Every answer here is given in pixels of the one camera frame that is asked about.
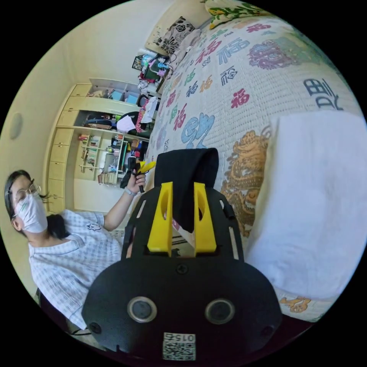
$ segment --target floral pillow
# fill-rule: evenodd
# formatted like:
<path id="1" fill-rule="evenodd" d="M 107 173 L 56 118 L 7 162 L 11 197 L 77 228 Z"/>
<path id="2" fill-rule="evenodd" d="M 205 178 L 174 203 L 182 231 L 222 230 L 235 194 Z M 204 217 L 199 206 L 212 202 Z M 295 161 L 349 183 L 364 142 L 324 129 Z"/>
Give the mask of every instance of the floral pillow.
<path id="1" fill-rule="evenodd" d="M 209 29 L 236 18 L 271 15 L 257 6 L 239 0 L 204 0 L 203 2 L 207 12 L 213 16 Z"/>
<path id="2" fill-rule="evenodd" d="M 180 18 L 171 25 L 167 33 L 163 37 L 158 38 L 155 43 L 169 55 L 172 55 L 183 39 L 194 29 L 195 27 L 189 21 L 180 16 Z"/>

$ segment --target bedspread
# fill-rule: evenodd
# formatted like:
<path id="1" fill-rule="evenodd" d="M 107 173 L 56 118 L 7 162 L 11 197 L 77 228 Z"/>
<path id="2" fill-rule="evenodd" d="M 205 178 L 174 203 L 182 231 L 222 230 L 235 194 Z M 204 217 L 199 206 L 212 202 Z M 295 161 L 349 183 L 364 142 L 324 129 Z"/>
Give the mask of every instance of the bedspread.
<path id="1" fill-rule="evenodd" d="M 275 16 L 205 28 L 166 84 L 161 100 L 146 160 L 174 149 L 216 147 L 219 170 L 214 188 L 233 206 L 244 248 L 263 180 L 270 117 L 319 109 L 363 115 L 323 52 Z M 178 224 L 174 226 L 180 232 Z M 312 322 L 335 301 L 278 289 L 276 293 L 284 314 Z"/>

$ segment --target white face mask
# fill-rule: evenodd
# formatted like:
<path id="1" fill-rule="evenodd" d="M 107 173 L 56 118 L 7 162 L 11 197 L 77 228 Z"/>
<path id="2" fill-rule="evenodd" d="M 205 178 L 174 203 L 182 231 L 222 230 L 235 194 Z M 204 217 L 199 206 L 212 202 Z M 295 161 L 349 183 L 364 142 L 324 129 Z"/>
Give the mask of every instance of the white face mask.
<path id="1" fill-rule="evenodd" d="M 25 231 L 41 233 L 47 229 L 46 211 L 39 195 L 28 195 L 15 207 L 15 213 L 22 219 Z"/>

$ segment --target eyeglasses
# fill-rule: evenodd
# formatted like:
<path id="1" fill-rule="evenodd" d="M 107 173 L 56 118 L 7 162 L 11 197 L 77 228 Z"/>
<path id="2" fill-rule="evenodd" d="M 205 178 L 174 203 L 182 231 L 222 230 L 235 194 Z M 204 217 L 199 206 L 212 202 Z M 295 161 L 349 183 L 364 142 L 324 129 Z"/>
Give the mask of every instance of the eyeglasses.
<path id="1" fill-rule="evenodd" d="M 41 186 L 33 183 L 27 190 L 19 190 L 15 194 L 15 205 L 17 205 L 20 201 L 23 201 L 24 204 L 26 204 L 28 202 L 29 195 L 39 195 L 40 193 Z"/>

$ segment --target woman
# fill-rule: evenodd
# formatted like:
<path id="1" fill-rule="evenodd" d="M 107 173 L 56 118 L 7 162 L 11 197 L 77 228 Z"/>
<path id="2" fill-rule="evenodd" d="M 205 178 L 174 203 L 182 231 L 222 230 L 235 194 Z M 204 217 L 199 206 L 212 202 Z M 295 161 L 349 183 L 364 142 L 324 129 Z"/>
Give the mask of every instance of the woman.
<path id="1" fill-rule="evenodd" d="M 5 206 L 13 227 L 27 237 L 32 277 L 47 300 L 81 329 L 81 310 L 95 278 L 119 261 L 121 242 L 110 231 L 123 221 L 145 183 L 145 175 L 131 175 L 125 192 L 103 216 L 72 212 L 46 217 L 39 185 L 23 170 L 13 172 L 5 184 Z"/>

